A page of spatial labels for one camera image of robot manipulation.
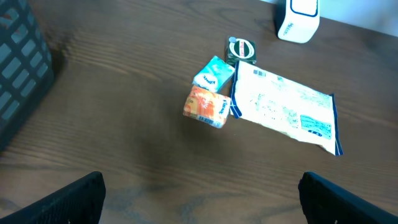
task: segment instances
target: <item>barcode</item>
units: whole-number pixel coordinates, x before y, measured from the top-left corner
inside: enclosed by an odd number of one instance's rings
[[[202,116],[199,116],[199,117],[198,117],[198,120],[199,120],[199,121],[206,122],[206,123],[208,123],[208,124],[210,124],[210,125],[212,125],[212,124],[214,123],[214,121],[213,121],[212,119],[205,118],[205,117],[202,117]]]
[[[259,70],[255,70],[255,71],[253,71],[253,73],[254,73],[255,75],[259,75],[259,76],[265,76],[265,75],[266,75],[265,72],[262,72],[262,71],[259,71]]]

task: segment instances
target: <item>orange box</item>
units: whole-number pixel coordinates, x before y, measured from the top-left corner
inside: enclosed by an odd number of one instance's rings
[[[229,115],[231,98],[193,86],[182,114],[222,128]]]

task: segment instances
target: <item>wooden table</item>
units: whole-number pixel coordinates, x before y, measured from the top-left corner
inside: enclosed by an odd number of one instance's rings
[[[305,223],[306,170],[398,214],[397,38],[321,19],[309,43],[284,42],[257,0],[30,3],[60,63],[0,155],[0,217],[94,170],[101,223]],[[222,129],[182,116],[229,35],[256,42],[259,67],[335,93],[343,156],[232,116]]]

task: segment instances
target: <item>green box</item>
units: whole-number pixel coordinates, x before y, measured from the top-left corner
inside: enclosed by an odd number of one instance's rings
[[[235,66],[238,60],[256,64],[256,44],[251,40],[228,37],[225,46],[225,62]]]

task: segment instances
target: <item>small package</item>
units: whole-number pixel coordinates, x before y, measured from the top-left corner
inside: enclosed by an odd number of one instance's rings
[[[193,86],[184,105],[185,116],[222,128],[229,115],[231,99]]]
[[[229,37],[225,47],[225,61],[235,66],[239,60],[254,65],[257,62],[256,45],[250,40]]]
[[[337,111],[326,95],[246,62],[237,62],[231,88],[235,118],[261,124],[340,156]]]
[[[228,82],[235,68],[214,56],[198,75],[193,78],[192,84],[217,93]]]

